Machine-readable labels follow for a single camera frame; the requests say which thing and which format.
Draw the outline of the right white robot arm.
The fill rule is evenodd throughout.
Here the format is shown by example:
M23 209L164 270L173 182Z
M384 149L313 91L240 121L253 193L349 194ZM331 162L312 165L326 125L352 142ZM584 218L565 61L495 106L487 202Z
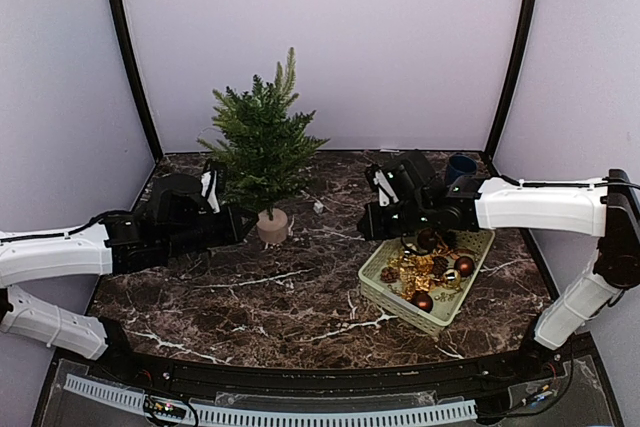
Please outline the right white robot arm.
M578 181L526 181L507 176L462 175L446 184L427 158L409 151L365 171L376 201L357 223L367 240L418 233L525 228L595 237L583 273L538 318L528 343L510 360L521 381L534 379L549 352L602 307L639 284L638 185L625 171Z

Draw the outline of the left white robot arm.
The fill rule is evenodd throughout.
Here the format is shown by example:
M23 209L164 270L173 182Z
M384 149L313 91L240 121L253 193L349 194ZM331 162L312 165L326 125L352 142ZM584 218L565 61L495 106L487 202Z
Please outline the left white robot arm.
M165 266L183 255L242 242L255 212L219 197L219 173L158 179L137 209L100 213L66 229L1 235L1 330L101 359L120 383L141 374L120 324L83 316L22 289L29 281L91 274L119 276Z

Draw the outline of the pale green plastic basket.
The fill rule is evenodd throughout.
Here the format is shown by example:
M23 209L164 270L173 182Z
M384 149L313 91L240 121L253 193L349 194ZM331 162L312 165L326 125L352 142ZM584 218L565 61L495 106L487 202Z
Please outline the pale green plastic basket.
M458 289L447 289L442 285L442 277L433 274L433 286L428 292L434 301L430 313L423 312L411 303L411 298L405 300L402 296L403 286L399 279L386 284L380 280L380 272L385 267L397 268L400 272L400 262L405 257L416 256L408 253L399 239L383 242L358 272L361 294L374 302L377 306L396 315L412 326L436 337L454 320L471 290L480 268L493 244L495 233L490 230L479 232L457 232L455 234L457 247L446 249L441 246L433 254L417 257L427 257L432 262L435 256L448 259L449 269L454 269L454 262L460 256L472 257L475 261L475 272L467 278L462 278Z

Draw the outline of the small green christmas tree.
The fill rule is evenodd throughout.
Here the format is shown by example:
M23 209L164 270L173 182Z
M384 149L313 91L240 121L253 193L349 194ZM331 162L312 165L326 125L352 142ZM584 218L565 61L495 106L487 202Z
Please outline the small green christmas tree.
M226 200L273 219L281 201L298 195L311 182L307 171L316 152L329 142L307 133L313 111L295 112L296 54L289 48L285 62L276 63L271 81L259 75L251 88L239 92L214 89L212 125L222 138L197 142L213 160L229 168Z

